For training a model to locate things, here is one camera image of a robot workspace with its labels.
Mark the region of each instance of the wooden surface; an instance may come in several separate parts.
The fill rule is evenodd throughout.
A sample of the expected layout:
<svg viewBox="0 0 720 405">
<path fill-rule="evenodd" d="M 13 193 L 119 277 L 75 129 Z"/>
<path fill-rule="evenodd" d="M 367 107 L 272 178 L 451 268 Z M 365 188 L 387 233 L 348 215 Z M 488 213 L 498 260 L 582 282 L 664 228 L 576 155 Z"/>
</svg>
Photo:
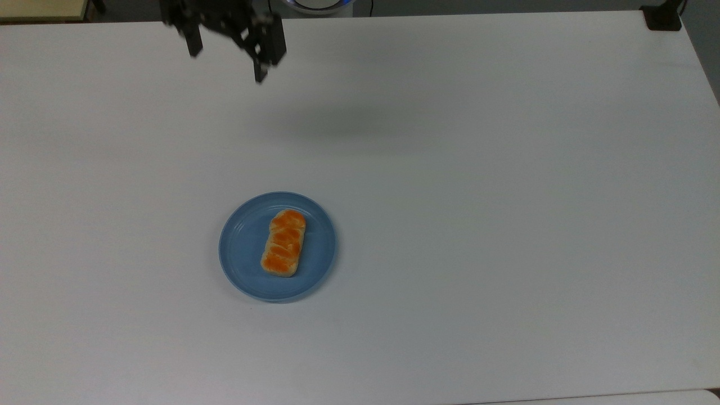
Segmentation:
<svg viewBox="0 0 720 405">
<path fill-rule="evenodd" d="M 0 0 L 0 22 L 79 21 L 88 0 Z"/>
<path fill-rule="evenodd" d="M 0 27 L 0 403 L 468 404 L 720 386 L 720 110 L 641 12 Z M 289 304 L 244 201 L 338 231 Z"/>
</svg>

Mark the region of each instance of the bread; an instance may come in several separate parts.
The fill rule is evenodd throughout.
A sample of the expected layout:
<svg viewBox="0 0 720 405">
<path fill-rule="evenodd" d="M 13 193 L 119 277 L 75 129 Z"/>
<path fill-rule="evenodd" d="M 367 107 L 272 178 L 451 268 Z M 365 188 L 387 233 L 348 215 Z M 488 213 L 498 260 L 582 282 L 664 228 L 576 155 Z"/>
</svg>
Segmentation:
<svg viewBox="0 0 720 405">
<path fill-rule="evenodd" d="M 260 265 L 272 275 L 292 276 L 297 271 L 304 237 L 305 217 L 296 210 L 280 211 L 270 221 L 270 236 Z"/>
</svg>

